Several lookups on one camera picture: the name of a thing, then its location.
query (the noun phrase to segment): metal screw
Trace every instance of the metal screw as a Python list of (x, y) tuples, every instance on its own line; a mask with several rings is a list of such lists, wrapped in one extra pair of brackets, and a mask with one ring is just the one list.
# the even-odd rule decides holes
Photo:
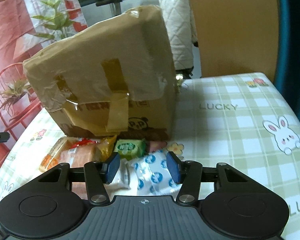
[(107, 200), (105, 195), (94, 195), (91, 197), (91, 200), (95, 203), (101, 203)]
[(192, 195), (188, 195), (188, 194), (185, 194), (185, 195), (181, 195), (179, 197), (179, 200), (183, 203), (189, 203), (189, 202), (192, 202), (194, 201), (194, 196)]

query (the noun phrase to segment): panda logo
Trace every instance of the panda logo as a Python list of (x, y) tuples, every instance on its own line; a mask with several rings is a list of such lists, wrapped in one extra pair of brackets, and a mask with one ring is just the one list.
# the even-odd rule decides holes
[(129, 128), (133, 130), (147, 130), (148, 127), (148, 119), (146, 117), (130, 117), (128, 119)]

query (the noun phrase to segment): rabbit cartoon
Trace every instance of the rabbit cartoon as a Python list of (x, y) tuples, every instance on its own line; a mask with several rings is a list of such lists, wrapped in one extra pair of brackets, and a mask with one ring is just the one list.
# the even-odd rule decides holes
[(278, 124), (279, 127), (273, 122), (267, 120), (263, 121), (263, 126), (269, 133), (274, 135), (274, 139), (277, 142), (280, 151), (284, 152), (286, 155), (290, 155), (293, 149), (300, 148), (300, 138), (289, 128), (288, 121), (284, 116), (278, 118)]
[(1, 193), (1, 196), (0, 196), (0, 201), (12, 191), (13, 186), (14, 186), (13, 183), (11, 183), (8, 186), (8, 182), (7, 181), (5, 182), (4, 187), (3, 187), (3, 192)]

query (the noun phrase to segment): white package with blue print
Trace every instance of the white package with blue print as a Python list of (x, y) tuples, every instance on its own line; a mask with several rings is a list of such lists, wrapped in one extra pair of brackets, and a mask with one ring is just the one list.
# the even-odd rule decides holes
[(181, 185), (176, 185), (167, 168), (166, 155), (162, 150), (131, 162), (138, 177), (138, 196), (173, 195)]

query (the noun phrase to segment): tablecloth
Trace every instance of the tablecloth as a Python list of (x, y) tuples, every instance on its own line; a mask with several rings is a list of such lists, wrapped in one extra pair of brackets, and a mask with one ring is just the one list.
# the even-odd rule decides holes
[[(40, 174), (42, 158), (63, 135), (43, 109), (0, 169), (0, 199)], [(300, 240), (300, 123), (264, 74), (186, 80), (167, 148), (203, 166), (229, 163), (280, 195), (290, 209), (282, 237)], [(200, 198), (212, 191), (202, 183)]]

